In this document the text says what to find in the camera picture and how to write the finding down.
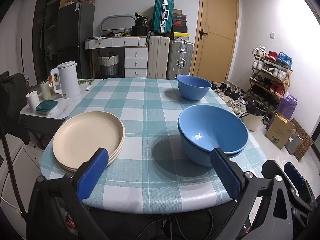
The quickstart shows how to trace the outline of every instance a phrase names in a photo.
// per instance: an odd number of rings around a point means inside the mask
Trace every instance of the drawer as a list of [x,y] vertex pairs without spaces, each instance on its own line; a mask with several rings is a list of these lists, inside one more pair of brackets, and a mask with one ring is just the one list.
[[124,77],[146,78],[147,69],[146,68],[125,68]]
[[112,47],[112,38],[111,39],[109,38],[109,39],[91,40],[91,41],[86,41],[86,42],[88,42],[88,48],[86,48],[86,49],[99,49],[99,48]]
[[125,58],[124,68],[145,68],[148,67],[147,58]]
[[148,48],[125,48],[124,57],[148,58]]
[[145,46],[146,41],[147,41],[147,38],[139,38],[139,46]]
[[112,38],[112,47],[139,46],[139,37]]

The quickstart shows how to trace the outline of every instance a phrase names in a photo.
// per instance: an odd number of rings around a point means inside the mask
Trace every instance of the stack of beige plates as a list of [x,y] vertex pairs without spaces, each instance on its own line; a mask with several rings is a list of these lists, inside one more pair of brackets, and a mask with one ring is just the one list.
[[76,171],[99,147],[118,157],[125,137],[123,123],[113,114],[94,111],[78,114],[62,124],[53,139],[53,154],[67,171]]

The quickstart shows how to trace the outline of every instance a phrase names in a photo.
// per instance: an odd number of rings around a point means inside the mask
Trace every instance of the refrigerator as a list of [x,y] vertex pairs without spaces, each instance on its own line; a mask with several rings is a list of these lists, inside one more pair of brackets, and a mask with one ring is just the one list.
[[78,79],[92,78],[89,51],[84,41],[93,35],[94,5],[84,1],[62,7],[58,11],[58,64],[75,61]]

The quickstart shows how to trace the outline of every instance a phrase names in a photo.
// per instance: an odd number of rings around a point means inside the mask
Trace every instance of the stacked blue bowls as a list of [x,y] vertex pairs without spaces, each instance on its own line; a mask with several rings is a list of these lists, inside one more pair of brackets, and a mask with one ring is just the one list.
[[212,166],[210,153],[220,147],[229,157],[239,155],[248,143],[248,130],[233,113],[210,105],[184,109],[178,118],[182,150],[192,161]]
[[212,87],[209,81],[196,76],[178,75],[177,80],[180,94],[192,101],[203,98]]

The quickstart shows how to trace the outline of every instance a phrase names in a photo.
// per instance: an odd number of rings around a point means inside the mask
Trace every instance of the electric kettle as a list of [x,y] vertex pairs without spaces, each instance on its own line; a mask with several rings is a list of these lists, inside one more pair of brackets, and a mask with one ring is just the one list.
[[[61,94],[63,98],[71,98],[80,94],[76,66],[77,63],[74,61],[68,61],[50,71],[53,90],[55,93]],[[59,90],[54,82],[55,74],[59,77]]]

